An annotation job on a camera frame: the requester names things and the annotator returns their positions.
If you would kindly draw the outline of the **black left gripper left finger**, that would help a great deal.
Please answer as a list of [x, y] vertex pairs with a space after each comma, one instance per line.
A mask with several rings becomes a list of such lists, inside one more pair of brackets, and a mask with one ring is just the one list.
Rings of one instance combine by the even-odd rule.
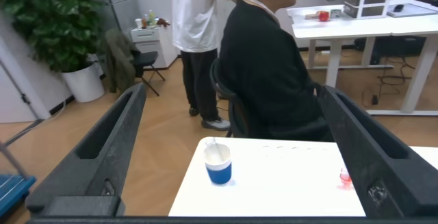
[[121, 195], [145, 101], [144, 84], [119, 96], [28, 196], [32, 217], [113, 217], [122, 212]]

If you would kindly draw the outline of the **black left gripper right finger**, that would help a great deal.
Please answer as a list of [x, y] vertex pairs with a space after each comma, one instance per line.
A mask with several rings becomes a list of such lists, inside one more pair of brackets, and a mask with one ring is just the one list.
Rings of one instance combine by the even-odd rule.
[[344, 93], [323, 86], [318, 101], [366, 216], [437, 217], [437, 169]]

